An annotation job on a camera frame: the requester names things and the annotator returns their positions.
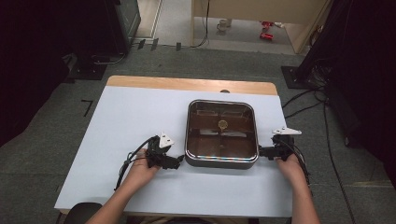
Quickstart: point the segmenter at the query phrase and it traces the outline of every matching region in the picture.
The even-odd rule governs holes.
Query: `gray carpet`
[[[79,144],[90,123],[106,80],[113,75],[189,77],[273,82],[283,103],[301,92],[289,90],[281,65],[298,66],[303,56],[236,52],[210,49],[133,47],[120,63],[109,65],[102,81],[77,80],[61,84],[38,111],[26,131],[0,148],[0,223],[55,223],[57,200]],[[91,110],[84,117],[88,103]],[[312,105],[307,94],[288,105],[284,114]],[[344,146],[337,117],[327,107],[335,165],[357,223],[394,223],[396,192],[384,185],[358,182],[387,181],[382,164],[364,148]],[[304,152],[311,173],[312,190],[322,223],[351,223],[346,202],[332,169],[326,143],[323,106],[293,118],[288,126],[303,131],[295,138]],[[263,223],[285,223],[285,218],[262,218]]]

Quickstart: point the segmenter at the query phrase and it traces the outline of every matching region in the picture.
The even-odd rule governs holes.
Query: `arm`
[[[118,223],[122,212],[132,198],[132,196],[144,187],[155,176],[160,167],[148,167],[144,156],[137,156],[138,159],[132,165],[128,175],[121,183],[120,187],[114,192],[110,199],[88,220],[88,224],[99,223]]]
[[[292,223],[320,223],[312,201],[311,191],[297,157],[293,154],[286,161],[276,160],[280,171],[291,183],[293,191]]]

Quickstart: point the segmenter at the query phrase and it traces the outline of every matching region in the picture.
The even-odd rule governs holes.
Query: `black stand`
[[[99,63],[87,57],[79,57],[73,66],[68,78],[85,80],[102,80],[109,59],[107,57],[96,57]]]
[[[312,89],[313,87],[307,81],[300,81],[296,76],[298,67],[281,66],[283,78],[289,89]]]

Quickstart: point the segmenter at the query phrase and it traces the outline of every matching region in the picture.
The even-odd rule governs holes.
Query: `hand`
[[[148,161],[145,159],[146,149],[142,148],[139,150],[136,160],[131,166],[128,175],[125,177],[122,185],[130,185],[140,189],[147,185],[147,183],[155,176],[155,174],[161,169],[159,166],[153,166],[149,168]]]
[[[303,169],[294,154],[289,155],[286,161],[282,161],[280,158],[277,158],[276,162],[283,176],[285,176],[291,184],[295,181],[305,182]]]

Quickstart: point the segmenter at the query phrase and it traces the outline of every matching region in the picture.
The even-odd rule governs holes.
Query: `table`
[[[184,154],[188,104],[195,99],[244,102],[256,114],[259,143],[271,146],[272,130],[286,126],[272,83],[164,77],[109,79],[55,208],[105,203],[114,192],[128,152],[167,133],[169,156]],[[248,170],[193,167],[160,170],[127,204],[142,216],[290,217],[291,188],[274,161],[259,158]]]
[[[191,45],[194,17],[206,17],[208,0],[192,0]],[[300,53],[318,25],[324,24],[332,0],[212,0],[209,18],[283,22],[296,53]]]

